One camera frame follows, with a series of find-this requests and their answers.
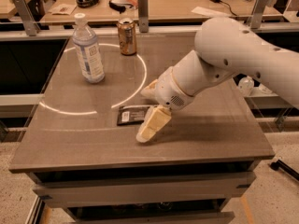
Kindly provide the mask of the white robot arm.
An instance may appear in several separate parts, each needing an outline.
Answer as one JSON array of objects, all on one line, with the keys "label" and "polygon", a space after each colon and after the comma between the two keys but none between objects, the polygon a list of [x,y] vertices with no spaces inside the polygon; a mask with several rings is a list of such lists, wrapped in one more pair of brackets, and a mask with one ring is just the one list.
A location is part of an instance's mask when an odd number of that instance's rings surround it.
[{"label": "white robot arm", "polygon": [[238,74],[252,77],[299,108],[299,53],[264,41],[238,21],[212,18],[196,32],[194,49],[142,90],[158,105],[146,113],[136,140],[148,142],[169,122],[172,111]]}]

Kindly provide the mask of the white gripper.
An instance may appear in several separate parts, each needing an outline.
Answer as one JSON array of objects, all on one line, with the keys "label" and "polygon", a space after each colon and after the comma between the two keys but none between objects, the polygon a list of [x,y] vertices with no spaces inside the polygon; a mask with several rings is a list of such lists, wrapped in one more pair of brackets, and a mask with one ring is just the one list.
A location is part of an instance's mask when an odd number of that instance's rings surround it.
[{"label": "white gripper", "polygon": [[136,135],[136,140],[140,143],[148,142],[170,121],[170,109],[180,110],[194,100],[193,96],[186,94],[179,87],[175,80],[173,66],[162,73],[158,79],[153,80],[141,91],[141,94],[148,99],[155,98],[159,105],[152,106],[147,111]]}]

